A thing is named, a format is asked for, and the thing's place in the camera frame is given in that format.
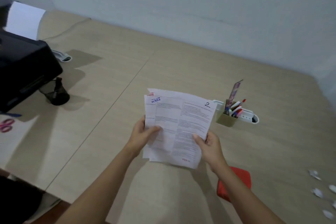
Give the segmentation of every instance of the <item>paper document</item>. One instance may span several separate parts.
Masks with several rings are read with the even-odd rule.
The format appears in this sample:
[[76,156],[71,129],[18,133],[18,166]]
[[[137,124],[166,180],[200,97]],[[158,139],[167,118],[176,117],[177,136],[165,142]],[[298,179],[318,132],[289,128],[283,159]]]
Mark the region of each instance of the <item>paper document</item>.
[[206,139],[216,103],[186,93],[149,91],[145,95],[145,127],[159,125],[162,130],[149,140],[143,158],[197,168],[201,149],[193,140],[193,133]]

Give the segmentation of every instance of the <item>black printer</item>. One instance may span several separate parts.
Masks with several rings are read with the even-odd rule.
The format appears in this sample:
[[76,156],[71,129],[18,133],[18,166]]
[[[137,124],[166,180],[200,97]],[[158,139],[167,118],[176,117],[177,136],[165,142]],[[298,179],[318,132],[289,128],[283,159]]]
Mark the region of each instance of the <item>black printer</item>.
[[0,29],[0,112],[7,112],[63,72],[44,41]]

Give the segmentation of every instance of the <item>beige desk surface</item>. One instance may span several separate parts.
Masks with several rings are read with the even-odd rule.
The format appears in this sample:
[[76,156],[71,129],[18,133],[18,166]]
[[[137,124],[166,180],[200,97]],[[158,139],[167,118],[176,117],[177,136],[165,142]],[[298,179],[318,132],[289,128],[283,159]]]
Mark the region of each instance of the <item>beige desk surface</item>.
[[[48,13],[40,38],[82,19]],[[244,79],[237,99],[247,99],[245,107],[260,123],[227,128],[213,122],[228,163],[250,172],[252,191],[284,221],[329,223],[321,210],[335,213],[331,205],[310,190],[332,195],[307,169],[336,184],[336,117],[313,78],[91,20],[47,42],[74,57],[62,64],[71,100],[54,107],[36,93],[13,110],[30,114],[27,122],[36,121],[1,163],[6,170],[73,202],[128,140],[144,113],[147,88],[224,100]],[[233,207],[216,196],[216,184],[204,163],[191,171],[139,157],[107,221],[239,223]]]

